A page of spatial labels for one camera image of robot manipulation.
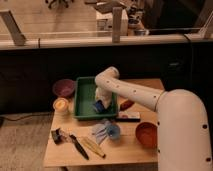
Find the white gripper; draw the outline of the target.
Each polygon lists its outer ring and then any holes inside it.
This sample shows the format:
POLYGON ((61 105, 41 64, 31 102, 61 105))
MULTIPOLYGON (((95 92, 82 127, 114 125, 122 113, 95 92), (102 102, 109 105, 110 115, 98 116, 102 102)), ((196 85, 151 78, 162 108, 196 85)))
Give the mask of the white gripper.
POLYGON ((96 101, 100 100, 104 108, 107 109, 112 102, 112 93, 100 87, 97 87, 95 91, 95 100, 96 101))

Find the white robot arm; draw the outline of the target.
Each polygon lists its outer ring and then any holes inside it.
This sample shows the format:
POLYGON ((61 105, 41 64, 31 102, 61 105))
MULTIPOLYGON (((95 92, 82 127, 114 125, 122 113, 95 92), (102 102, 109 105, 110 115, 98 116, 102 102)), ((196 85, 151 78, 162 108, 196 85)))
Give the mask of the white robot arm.
POLYGON ((158 171, 213 171, 207 111, 196 94, 121 81, 115 67, 99 73, 95 83, 99 100, 114 92, 157 113, 158 171))

